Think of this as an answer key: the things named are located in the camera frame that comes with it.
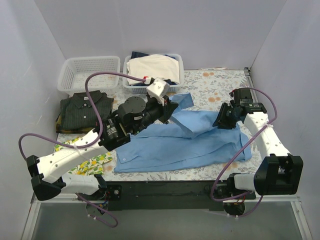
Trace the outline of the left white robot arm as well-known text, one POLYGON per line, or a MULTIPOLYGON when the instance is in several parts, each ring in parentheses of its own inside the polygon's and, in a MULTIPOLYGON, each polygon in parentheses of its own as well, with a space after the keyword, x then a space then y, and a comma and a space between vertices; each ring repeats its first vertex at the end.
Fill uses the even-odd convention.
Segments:
POLYGON ((50 200, 60 193, 79 193, 101 200, 106 196, 107 184, 101 174, 79 175, 68 171, 83 162, 130 142, 155 121, 166 124, 178 103, 168 96, 160 103, 155 97, 129 97, 108 119, 75 141, 71 147, 43 157, 31 155, 26 159, 31 185, 40 201, 50 200))

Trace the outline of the light blue long sleeve shirt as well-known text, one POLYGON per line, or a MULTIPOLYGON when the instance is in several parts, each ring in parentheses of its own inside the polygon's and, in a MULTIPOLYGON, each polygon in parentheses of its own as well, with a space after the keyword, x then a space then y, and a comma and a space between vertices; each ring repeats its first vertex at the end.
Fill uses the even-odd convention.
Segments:
POLYGON ((165 172, 227 163, 247 142, 239 126, 213 126, 216 111, 191 110, 190 93, 169 98, 178 103, 169 124, 152 124, 116 149, 116 173, 165 172))

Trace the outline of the white plastic basket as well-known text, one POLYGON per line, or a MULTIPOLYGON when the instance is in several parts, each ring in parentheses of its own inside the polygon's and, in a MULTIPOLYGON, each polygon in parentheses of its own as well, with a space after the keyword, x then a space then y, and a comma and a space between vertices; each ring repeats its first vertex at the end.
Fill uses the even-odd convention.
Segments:
MULTIPOLYGON (((182 57, 179 54, 169 53, 168 56, 173 57, 178 61, 180 84, 170 85, 167 93, 177 93, 185 83, 184 63, 183 63, 182 57)), ((126 75, 128 74, 127 63, 130 59, 131 59, 131 55, 126 56, 124 59, 123 70, 122 70, 123 74, 126 74, 126 75)), ((131 86, 128 84, 128 80, 125 77, 122 77, 122 85, 127 91, 129 91, 132 94, 145 94, 147 92, 146 86, 135 86, 135 85, 131 86)))
MULTIPOLYGON (((57 89, 72 96, 84 93, 87 78, 97 72, 120 72, 121 62, 118 56, 91 56, 67 59, 60 71, 57 89)), ((118 90, 119 76, 103 74, 88 82, 88 90, 113 95, 118 90)))

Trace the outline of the dark striped folded shirt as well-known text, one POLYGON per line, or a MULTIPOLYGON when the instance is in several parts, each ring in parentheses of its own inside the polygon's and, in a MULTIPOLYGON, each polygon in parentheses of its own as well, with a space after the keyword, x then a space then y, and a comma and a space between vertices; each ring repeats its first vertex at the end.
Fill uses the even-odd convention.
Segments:
MULTIPOLYGON (((114 99, 106 93, 91 91, 90 96, 98 113, 105 121, 112 113, 114 99)), ((66 130, 95 128, 99 126, 97 115, 85 92, 75 93, 72 97, 60 101, 61 126, 66 130)))

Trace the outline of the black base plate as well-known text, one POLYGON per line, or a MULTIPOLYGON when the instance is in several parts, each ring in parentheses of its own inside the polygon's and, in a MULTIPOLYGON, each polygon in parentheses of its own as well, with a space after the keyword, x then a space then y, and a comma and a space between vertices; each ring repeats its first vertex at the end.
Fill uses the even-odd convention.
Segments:
POLYGON ((243 215, 245 201, 254 200, 250 193, 230 203, 211 199, 214 181, 108 181, 91 195, 81 193, 78 199, 108 203, 108 210, 187 210, 207 209, 243 215))

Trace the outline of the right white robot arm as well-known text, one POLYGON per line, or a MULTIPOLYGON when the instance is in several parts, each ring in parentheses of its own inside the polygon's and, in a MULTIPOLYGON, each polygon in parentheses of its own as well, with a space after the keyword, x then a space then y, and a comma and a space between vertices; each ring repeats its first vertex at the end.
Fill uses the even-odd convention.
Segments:
POLYGON ((271 195, 294 195, 298 191, 303 160, 295 156, 278 138, 273 122, 269 119, 265 106, 254 102, 251 87, 242 87, 230 92, 229 103, 223 103, 213 127, 232 130, 237 122, 242 122, 251 133, 251 139, 229 160, 223 171, 235 159, 255 142, 262 162, 255 173, 233 173, 219 185, 221 174, 218 175, 210 191, 210 198, 223 202, 242 198, 251 193, 261 197, 271 195))

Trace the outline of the right white plastic basket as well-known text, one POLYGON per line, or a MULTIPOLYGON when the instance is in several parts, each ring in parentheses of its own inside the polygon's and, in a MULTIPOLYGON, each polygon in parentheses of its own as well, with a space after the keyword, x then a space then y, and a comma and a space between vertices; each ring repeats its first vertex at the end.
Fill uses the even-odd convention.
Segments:
MULTIPOLYGON (((179 54, 169 53, 168 56, 173 57, 178 61, 180 84, 170 85, 167 93, 177 93, 185 83, 184 63, 183 63, 182 57, 179 54)), ((126 56, 124 59, 123 70, 122 70, 123 74, 126 74, 126 75, 128 74, 127 63, 130 59, 131 59, 131 55, 126 56)), ((122 85, 127 91, 129 91, 132 94, 145 94, 147 92, 146 86, 135 86, 135 85, 131 86, 128 84, 128 80, 125 77, 122 77, 122 85)))

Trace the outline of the floral table mat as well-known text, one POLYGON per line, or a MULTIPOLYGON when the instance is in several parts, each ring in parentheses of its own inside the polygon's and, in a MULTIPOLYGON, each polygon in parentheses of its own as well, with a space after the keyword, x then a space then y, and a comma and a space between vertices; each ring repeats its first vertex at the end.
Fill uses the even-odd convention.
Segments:
MULTIPOLYGON (((179 94, 191 93, 194 111, 218 111, 222 103, 230 100, 229 92, 241 87, 249 87, 243 70, 188 70, 184 72, 184 85, 179 94)), ((255 142, 250 147, 252 157, 246 161, 234 161, 224 172, 225 180, 231 173, 254 173, 262 162, 259 148, 255 142)), ((117 173, 116 151, 110 152, 112 161, 103 165, 103 177, 107 181, 201 181, 214 180, 225 163, 217 163, 199 168, 189 168, 162 172, 117 173)))

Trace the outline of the lemon print folded shirt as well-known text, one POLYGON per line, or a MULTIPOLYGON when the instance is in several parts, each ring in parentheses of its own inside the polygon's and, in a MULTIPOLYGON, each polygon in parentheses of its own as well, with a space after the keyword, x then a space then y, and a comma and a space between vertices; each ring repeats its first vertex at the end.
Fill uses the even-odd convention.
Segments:
POLYGON ((77 166, 72 167, 67 171, 69 174, 89 176, 94 174, 103 175, 103 165, 113 160, 110 152, 106 152, 97 156, 94 156, 77 166))

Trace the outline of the left white plastic basket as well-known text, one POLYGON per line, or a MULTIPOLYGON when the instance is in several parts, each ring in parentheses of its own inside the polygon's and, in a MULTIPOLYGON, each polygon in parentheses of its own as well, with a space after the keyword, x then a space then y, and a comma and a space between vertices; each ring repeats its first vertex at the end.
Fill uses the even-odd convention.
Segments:
MULTIPOLYGON (((72 96, 84 93, 87 78, 97 72, 120 72, 121 62, 118 56, 91 56, 67 59, 60 71, 57 89, 72 96)), ((119 76, 103 74, 88 82, 88 90, 113 95, 118 90, 119 76)))

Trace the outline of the cream folded garment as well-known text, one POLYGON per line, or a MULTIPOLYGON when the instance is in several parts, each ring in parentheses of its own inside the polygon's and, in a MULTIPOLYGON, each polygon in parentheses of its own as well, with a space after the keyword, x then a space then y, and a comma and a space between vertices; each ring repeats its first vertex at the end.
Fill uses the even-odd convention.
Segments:
POLYGON ((170 56, 152 54, 132 58, 127 62, 126 68, 128 74, 135 78, 162 78, 180 84, 179 62, 170 56))

